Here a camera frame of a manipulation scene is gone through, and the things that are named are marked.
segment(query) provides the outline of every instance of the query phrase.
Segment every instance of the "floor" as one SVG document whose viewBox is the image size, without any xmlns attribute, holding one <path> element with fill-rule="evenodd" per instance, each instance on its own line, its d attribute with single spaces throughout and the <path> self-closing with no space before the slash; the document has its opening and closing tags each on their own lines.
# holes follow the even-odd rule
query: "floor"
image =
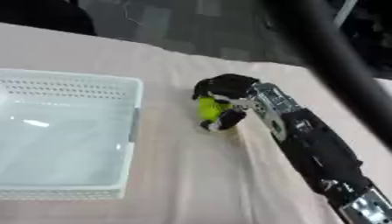
<svg viewBox="0 0 392 224">
<path fill-rule="evenodd" d="M 266 28 L 254 0 L 80 0 L 80 7 L 102 37 L 227 60 L 301 64 Z"/>
</svg>

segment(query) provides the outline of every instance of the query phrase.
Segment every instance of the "white tablecloth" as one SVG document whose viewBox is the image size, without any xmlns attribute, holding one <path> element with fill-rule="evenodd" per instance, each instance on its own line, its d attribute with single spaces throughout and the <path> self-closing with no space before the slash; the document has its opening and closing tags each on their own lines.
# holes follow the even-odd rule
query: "white tablecloth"
<svg viewBox="0 0 392 224">
<path fill-rule="evenodd" d="M 273 82 L 309 107 L 353 147 L 365 161 L 363 171 L 392 198 L 389 153 L 303 68 L 8 24 L 0 24 L 0 33 L 0 67 L 132 76 L 145 84 L 124 199 L 0 201 L 2 224 L 339 223 L 254 114 L 224 133 L 198 128 L 193 85 L 224 73 Z"/>
</svg>

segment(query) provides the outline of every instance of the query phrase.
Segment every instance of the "white plastic basket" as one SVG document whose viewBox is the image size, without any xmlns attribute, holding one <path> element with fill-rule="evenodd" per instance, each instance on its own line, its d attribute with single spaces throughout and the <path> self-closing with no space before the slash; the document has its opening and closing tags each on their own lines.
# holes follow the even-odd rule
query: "white plastic basket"
<svg viewBox="0 0 392 224">
<path fill-rule="evenodd" d="M 0 200 L 119 199 L 143 83 L 0 69 Z"/>
</svg>

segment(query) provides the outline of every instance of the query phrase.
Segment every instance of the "robotic arm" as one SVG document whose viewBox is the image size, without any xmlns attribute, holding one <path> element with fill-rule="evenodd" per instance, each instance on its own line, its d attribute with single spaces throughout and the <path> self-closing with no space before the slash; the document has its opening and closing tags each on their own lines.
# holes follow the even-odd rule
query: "robotic arm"
<svg viewBox="0 0 392 224">
<path fill-rule="evenodd" d="M 193 99 L 208 97 L 232 107 L 221 110 L 217 119 L 204 121 L 203 128 L 228 129 L 245 117 L 246 110 L 253 109 L 293 168 L 315 193 L 327 198 L 345 223 L 392 222 L 391 203 L 363 175 L 362 162 L 354 152 L 320 118 L 276 85 L 223 74 L 196 85 Z"/>
</svg>

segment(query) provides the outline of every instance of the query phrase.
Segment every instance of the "tennis ball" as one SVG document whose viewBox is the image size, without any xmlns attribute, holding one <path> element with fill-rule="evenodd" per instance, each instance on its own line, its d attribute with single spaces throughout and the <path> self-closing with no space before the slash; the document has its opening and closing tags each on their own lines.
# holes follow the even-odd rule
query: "tennis ball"
<svg viewBox="0 0 392 224">
<path fill-rule="evenodd" d="M 217 103 L 214 98 L 199 98 L 199 116 L 201 119 L 214 122 L 221 114 L 221 111 L 221 105 Z"/>
</svg>

